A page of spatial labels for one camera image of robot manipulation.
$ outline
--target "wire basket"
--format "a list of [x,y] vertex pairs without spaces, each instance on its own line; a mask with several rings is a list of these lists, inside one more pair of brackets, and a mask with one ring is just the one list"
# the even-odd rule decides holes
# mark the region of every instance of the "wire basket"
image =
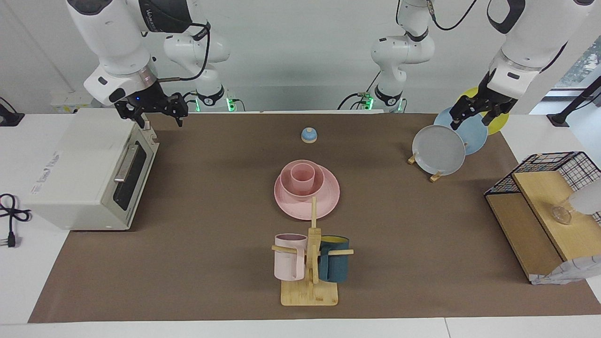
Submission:
[[[601,178],[601,170],[584,152],[535,154],[525,159],[484,195],[514,194],[520,192],[513,179],[513,174],[536,171],[559,171],[574,191],[579,191]],[[601,212],[594,214],[593,217],[601,226]]]

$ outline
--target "mug rack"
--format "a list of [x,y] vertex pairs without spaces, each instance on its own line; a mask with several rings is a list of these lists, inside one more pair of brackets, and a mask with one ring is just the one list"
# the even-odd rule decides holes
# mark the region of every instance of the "mug rack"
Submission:
[[[311,227],[307,240],[305,278],[298,281],[281,281],[280,302],[284,306],[334,306],[338,304],[338,284],[319,280],[317,258],[322,241],[322,230],[317,227],[317,199],[311,201]],[[271,250],[296,254],[295,248],[272,245]],[[353,249],[332,250],[329,256],[354,254]]]

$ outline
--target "wall outlet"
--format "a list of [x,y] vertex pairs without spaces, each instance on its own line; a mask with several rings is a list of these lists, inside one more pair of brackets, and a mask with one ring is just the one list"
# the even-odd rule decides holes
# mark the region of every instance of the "wall outlet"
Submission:
[[100,108],[102,105],[86,92],[52,93],[50,106],[55,113],[73,114],[81,108]]

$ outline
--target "window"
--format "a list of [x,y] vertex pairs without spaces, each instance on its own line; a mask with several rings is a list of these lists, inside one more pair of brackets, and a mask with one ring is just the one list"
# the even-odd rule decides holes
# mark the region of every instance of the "window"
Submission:
[[601,75],[601,36],[582,54],[554,89],[586,88]]

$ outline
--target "pink mug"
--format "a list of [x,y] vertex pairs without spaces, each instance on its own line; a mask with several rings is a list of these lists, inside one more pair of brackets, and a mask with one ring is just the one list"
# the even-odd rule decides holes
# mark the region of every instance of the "pink mug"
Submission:
[[281,233],[275,236],[275,245],[294,248],[296,254],[276,250],[273,275],[279,280],[286,281],[304,279],[307,236],[298,233]]

